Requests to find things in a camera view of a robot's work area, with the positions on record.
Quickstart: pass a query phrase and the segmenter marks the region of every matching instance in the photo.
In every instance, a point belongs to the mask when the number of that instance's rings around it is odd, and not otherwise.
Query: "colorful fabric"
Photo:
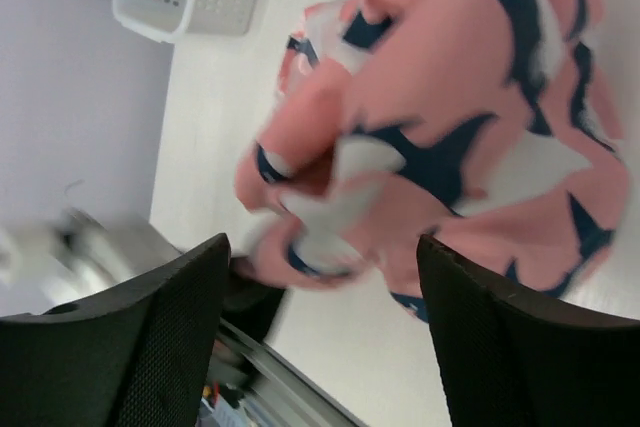
[[[240,201],[280,220],[244,275],[332,288],[369,269],[427,320],[430,234],[554,297],[611,250],[629,193],[594,62],[602,0],[345,0],[291,35]]]

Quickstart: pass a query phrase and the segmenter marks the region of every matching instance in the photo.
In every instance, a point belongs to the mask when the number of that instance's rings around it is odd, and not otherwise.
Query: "white table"
[[[190,247],[224,231],[237,246],[255,222],[234,198],[235,165],[269,114],[287,33],[316,1],[259,0],[246,37],[190,37],[176,46],[151,216],[174,244]],[[640,131],[631,108],[640,99],[636,5],[609,0],[602,58],[631,133]],[[627,70],[617,68],[622,62]],[[640,172],[635,157],[631,167]],[[637,207],[609,268],[575,301],[640,318]],[[296,292],[272,345],[368,425],[450,425],[428,329],[394,304],[377,275],[337,292]]]

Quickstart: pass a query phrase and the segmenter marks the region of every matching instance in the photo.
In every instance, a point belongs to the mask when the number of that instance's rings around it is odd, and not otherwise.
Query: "pink patterned fabric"
[[[602,0],[307,9],[279,106],[237,172],[248,209],[280,214],[244,274],[333,288],[378,268],[426,320],[416,246],[429,233],[562,296],[607,256],[629,189],[590,45],[602,17]]]

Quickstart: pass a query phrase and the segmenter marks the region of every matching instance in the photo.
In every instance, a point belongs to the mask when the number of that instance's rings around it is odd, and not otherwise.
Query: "pink camouflage fabric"
[[[245,207],[280,214],[241,273],[327,289],[377,268],[427,321],[416,247],[430,234],[562,297],[607,257],[629,191],[591,45],[602,17],[602,0],[307,9],[238,167]]]

